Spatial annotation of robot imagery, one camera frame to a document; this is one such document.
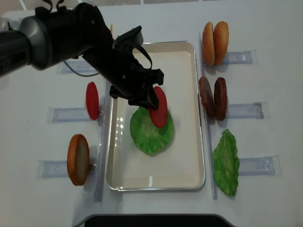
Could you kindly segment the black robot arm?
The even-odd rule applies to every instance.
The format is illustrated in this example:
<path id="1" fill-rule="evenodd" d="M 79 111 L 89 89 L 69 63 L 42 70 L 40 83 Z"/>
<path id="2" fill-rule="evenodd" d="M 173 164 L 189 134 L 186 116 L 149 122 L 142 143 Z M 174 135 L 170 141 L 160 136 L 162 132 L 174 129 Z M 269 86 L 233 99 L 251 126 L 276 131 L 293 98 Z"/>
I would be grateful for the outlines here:
<path id="1" fill-rule="evenodd" d="M 0 74 L 7 75 L 26 65 L 45 70 L 68 59 L 82 57 L 111 84 L 110 95 L 130 105 L 158 109 L 154 84 L 162 85 L 160 69 L 144 68 L 134 57 L 144 56 L 140 26 L 113 38 L 96 6 L 81 3 L 67 9 L 62 1 L 56 11 L 44 7 L 21 21 L 19 29 L 0 34 Z"/>

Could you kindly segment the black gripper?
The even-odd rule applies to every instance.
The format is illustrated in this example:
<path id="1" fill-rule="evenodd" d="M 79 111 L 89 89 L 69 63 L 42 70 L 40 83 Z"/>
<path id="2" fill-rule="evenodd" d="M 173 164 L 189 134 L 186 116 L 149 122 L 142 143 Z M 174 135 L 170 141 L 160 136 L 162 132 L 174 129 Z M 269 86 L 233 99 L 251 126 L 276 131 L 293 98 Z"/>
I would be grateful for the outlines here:
<path id="1" fill-rule="evenodd" d="M 105 45 L 94 47 L 83 58 L 112 85 L 110 95 L 128 100 L 129 105 L 157 110 L 159 100 L 153 85 L 162 85 L 164 73 L 160 69 L 144 68 L 133 55 L 133 49 L 142 53 L 152 63 L 151 57 L 138 44 L 118 44 L 114 40 L 107 49 Z"/>

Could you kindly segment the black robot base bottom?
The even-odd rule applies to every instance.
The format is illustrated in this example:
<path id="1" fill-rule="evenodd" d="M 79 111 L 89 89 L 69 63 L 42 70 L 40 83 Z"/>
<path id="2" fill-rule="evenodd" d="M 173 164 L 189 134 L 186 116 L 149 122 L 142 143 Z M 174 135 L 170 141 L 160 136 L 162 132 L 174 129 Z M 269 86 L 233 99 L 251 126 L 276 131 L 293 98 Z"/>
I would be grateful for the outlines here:
<path id="1" fill-rule="evenodd" d="M 80 227 L 231 227 L 213 215 L 100 215 L 85 219 Z"/>

